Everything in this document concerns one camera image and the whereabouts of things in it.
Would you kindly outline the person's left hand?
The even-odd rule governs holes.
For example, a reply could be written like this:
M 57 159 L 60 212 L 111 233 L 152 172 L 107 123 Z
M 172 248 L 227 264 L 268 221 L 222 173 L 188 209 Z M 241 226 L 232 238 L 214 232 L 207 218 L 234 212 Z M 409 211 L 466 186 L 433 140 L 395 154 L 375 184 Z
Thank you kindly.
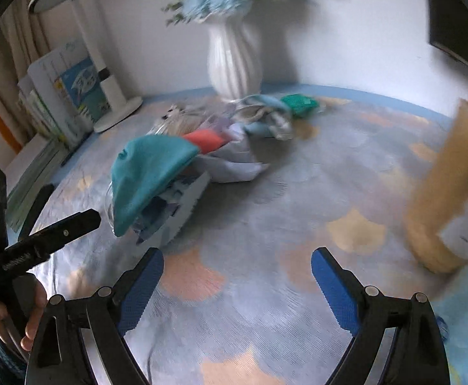
M 26 323 L 25 332 L 22 333 L 20 341 L 21 348 L 26 352 L 29 352 L 33 346 L 34 339 L 36 338 L 36 332 L 42 319 L 43 310 L 47 303 L 46 290 L 36 277 L 34 277 L 34 285 L 34 306 L 30 312 L 30 317 Z M 9 340 L 9 333 L 3 322 L 8 316 L 9 313 L 7 307 L 2 302 L 0 302 L 0 339 L 3 342 Z

